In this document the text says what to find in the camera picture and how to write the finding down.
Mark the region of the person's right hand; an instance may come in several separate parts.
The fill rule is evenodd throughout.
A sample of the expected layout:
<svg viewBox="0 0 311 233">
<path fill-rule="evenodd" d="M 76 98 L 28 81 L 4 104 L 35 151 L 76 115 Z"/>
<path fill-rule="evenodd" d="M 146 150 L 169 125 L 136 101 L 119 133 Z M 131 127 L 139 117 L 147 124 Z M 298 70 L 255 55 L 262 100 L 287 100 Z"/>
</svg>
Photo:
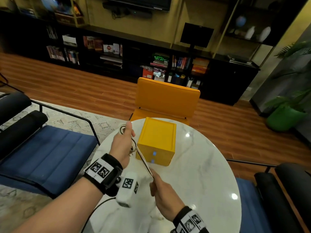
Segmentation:
<svg viewBox="0 0 311 233">
<path fill-rule="evenodd" d="M 150 170 L 158 188 L 158 196 L 155 198 L 156 207 L 165 219 L 173 222 L 185 204 L 170 184 L 164 182 L 154 169 Z"/>
</svg>

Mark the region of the black wristband with marker tags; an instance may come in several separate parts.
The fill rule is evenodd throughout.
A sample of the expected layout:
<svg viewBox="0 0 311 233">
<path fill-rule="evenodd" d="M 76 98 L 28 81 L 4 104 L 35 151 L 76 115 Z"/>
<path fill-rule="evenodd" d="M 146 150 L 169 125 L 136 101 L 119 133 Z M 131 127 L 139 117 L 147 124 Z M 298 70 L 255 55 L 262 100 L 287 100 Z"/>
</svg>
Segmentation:
<svg viewBox="0 0 311 233">
<path fill-rule="evenodd" d="M 121 163 L 106 153 L 84 170 L 84 175 L 103 195 L 115 197 L 119 188 L 116 181 L 123 172 Z"/>
<path fill-rule="evenodd" d="M 173 224 L 175 229 L 170 233 L 209 233 L 200 215 L 188 206 L 181 209 L 174 218 Z"/>
</svg>

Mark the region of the yellow box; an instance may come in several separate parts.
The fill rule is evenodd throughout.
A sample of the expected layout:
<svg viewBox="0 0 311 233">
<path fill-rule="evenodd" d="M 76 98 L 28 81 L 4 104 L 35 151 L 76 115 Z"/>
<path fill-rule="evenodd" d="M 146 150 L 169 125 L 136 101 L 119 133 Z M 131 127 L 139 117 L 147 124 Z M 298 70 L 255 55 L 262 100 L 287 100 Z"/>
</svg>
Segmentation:
<svg viewBox="0 0 311 233">
<path fill-rule="evenodd" d="M 169 166 L 175 154 L 175 123 L 146 117 L 137 146 L 147 163 Z"/>
</svg>

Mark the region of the round marble table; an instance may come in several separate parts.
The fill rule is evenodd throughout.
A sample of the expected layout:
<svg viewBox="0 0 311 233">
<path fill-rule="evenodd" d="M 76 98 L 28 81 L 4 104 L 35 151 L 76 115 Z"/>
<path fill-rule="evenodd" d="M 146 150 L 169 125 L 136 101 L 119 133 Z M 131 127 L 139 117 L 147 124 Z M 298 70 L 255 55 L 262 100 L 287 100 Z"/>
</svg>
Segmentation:
<svg viewBox="0 0 311 233">
<path fill-rule="evenodd" d="M 183 123 L 158 118 L 177 125 L 175 154 L 169 166 L 149 163 L 171 184 L 183 202 L 196 210 L 209 233 L 239 233 L 242 217 L 239 188 L 221 152 L 196 129 Z M 150 195 L 151 177 L 135 156 L 123 171 L 138 175 L 139 188 L 131 208 L 109 200 L 91 216 L 83 233 L 170 233 L 173 223 L 164 219 Z"/>
</svg>

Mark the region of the grey laptop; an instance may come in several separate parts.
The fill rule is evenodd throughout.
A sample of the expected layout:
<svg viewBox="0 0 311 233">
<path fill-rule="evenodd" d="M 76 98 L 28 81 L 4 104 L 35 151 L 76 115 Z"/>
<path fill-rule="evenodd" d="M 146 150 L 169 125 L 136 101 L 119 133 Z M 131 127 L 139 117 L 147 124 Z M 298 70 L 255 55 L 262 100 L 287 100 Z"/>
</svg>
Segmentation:
<svg viewBox="0 0 311 233">
<path fill-rule="evenodd" d="M 250 59 L 238 55 L 228 54 L 227 58 L 229 62 L 239 65 L 251 66 L 253 64 Z"/>
</svg>

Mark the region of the green toy car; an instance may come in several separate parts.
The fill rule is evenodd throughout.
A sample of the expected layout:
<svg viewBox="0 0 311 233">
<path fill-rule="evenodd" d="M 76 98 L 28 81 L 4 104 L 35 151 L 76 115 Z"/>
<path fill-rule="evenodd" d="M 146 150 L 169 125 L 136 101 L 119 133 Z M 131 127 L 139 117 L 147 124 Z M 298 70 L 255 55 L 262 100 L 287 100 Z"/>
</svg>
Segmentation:
<svg viewBox="0 0 311 233">
<path fill-rule="evenodd" d="M 152 54 L 153 61 L 157 62 L 168 62 L 169 61 L 169 55 L 166 54 L 160 54 L 160 53 L 153 53 Z"/>
</svg>

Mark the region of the black soundbar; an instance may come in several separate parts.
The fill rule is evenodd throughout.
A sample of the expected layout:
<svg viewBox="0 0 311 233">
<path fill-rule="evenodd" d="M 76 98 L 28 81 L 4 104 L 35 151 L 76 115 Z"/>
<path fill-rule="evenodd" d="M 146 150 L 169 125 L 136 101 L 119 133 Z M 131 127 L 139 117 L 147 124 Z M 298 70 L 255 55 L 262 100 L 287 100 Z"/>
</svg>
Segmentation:
<svg viewBox="0 0 311 233">
<path fill-rule="evenodd" d="M 111 11 L 113 19 L 120 19 L 130 15 L 138 18 L 151 19 L 153 16 L 150 9 L 126 3 L 105 1 L 102 3 L 102 6 L 104 9 Z"/>
</svg>

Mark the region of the green palm plant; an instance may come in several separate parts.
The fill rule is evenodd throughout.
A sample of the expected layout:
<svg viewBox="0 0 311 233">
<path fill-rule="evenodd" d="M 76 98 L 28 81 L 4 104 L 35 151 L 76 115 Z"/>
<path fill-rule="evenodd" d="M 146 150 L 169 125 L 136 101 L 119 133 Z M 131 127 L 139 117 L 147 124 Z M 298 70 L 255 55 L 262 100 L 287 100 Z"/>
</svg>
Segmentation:
<svg viewBox="0 0 311 233">
<path fill-rule="evenodd" d="M 266 108 L 291 108 L 306 113 L 311 106 L 311 40 L 292 43 L 276 54 L 288 63 L 285 69 L 272 76 L 272 80 L 290 79 L 292 85 L 284 95 L 278 95 L 265 103 Z"/>
</svg>

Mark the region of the stack of orange books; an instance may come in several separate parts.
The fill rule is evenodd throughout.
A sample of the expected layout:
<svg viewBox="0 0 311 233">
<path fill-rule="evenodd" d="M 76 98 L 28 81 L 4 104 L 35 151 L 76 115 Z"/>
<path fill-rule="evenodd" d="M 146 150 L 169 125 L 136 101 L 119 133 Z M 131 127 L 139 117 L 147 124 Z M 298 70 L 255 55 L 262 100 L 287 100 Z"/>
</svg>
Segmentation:
<svg viewBox="0 0 311 233">
<path fill-rule="evenodd" d="M 210 60 L 204 58 L 194 58 L 192 61 L 192 72 L 205 74 Z"/>
</svg>

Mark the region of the black wall television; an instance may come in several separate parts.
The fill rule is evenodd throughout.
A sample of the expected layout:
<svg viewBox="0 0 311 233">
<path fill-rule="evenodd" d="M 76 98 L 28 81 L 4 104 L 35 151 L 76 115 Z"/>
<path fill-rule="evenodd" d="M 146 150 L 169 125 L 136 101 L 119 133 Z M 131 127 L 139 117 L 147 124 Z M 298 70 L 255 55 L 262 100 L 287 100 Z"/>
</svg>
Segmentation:
<svg viewBox="0 0 311 233">
<path fill-rule="evenodd" d="M 109 0 L 152 10 L 169 12 L 172 0 Z"/>
</svg>

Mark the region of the yellow-framed shelf unit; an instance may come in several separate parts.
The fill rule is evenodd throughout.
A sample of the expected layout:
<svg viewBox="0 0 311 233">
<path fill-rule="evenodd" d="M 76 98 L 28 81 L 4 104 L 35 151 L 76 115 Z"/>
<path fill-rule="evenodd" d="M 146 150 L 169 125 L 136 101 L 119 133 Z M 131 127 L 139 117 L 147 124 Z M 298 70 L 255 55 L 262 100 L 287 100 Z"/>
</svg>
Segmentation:
<svg viewBox="0 0 311 233">
<path fill-rule="evenodd" d="M 10 12 L 73 27 L 89 23 L 87 0 L 1 0 Z"/>
</svg>

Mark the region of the white box with red label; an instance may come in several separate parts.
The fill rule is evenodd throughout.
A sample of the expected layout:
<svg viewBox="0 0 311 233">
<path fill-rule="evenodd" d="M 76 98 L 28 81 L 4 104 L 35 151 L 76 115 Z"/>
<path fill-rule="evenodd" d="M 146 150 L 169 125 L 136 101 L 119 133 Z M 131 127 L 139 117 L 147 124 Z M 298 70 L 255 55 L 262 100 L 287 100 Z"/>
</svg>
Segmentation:
<svg viewBox="0 0 311 233">
<path fill-rule="evenodd" d="M 118 43 L 111 44 L 103 44 L 103 52 L 104 53 L 112 53 L 114 55 L 118 55 L 120 57 L 123 56 L 123 45 Z"/>
</svg>

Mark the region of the dark tall shelf unit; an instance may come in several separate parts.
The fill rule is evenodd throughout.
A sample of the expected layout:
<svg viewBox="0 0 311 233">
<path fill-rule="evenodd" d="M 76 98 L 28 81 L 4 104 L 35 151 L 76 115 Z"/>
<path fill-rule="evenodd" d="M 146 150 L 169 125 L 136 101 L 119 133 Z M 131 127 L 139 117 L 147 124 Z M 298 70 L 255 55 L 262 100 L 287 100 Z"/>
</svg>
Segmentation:
<svg viewBox="0 0 311 233">
<path fill-rule="evenodd" d="M 224 58 L 225 61 L 229 61 L 227 58 L 229 53 L 218 53 L 223 37 L 227 36 L 233 39 L 239 39 L 257 44 L 257 48 L 253 51 L 251 56 L 246 57 L 245 55 L 239 55 L 253 61 L 262 45 L 270 46 L 270 51 L 273 50 L 308 0 L 214 1 L 226 3 L 228 5 L 228 9 L 220 28 L 221 38 L 215 52 L 212 53 L 212 58 Z M 235 20 L 240 15 L 245 16 L 247 21 L 243 27 L 236 28 Z M 244 39 L 247 30 L 252 26 L 255 26 L 255 32 L 252 40 Z M 265 27 L 268 26 L 271 27 L 269 36 L 262 43 L 258 42 L 258 35 Z"/>
</svg>

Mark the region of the person's left hand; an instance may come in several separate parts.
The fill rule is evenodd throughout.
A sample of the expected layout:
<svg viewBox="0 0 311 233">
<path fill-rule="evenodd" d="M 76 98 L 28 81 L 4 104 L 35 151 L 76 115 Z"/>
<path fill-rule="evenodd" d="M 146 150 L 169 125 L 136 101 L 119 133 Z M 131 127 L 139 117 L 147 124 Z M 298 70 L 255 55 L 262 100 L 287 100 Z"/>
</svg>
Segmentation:
<svg viewBox="0 0 311 233">
<path fill-rule="evenodd" d="M 122 168 L 125 169 L 130 161 L 130 151 L 132 143 L 127 144 L 125 141 L 125 128 L 123 129 L 123 134 L 117 133 L 112 141 L 111 149 L 109 154 L 117 159 Z"/>
</svg>

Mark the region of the person's left forearm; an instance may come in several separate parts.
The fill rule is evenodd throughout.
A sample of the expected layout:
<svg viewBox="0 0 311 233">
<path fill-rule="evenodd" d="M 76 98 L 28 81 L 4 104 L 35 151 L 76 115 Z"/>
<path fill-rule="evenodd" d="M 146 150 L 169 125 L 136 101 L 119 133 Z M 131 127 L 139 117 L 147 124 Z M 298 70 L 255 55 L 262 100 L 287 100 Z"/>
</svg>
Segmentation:
<svg viewBox="0 0 311 233">
<path fill-rule="evenodd" d="M 103 193 L 82 177 L 12 233 L 79 233 Z"/>
</svg>

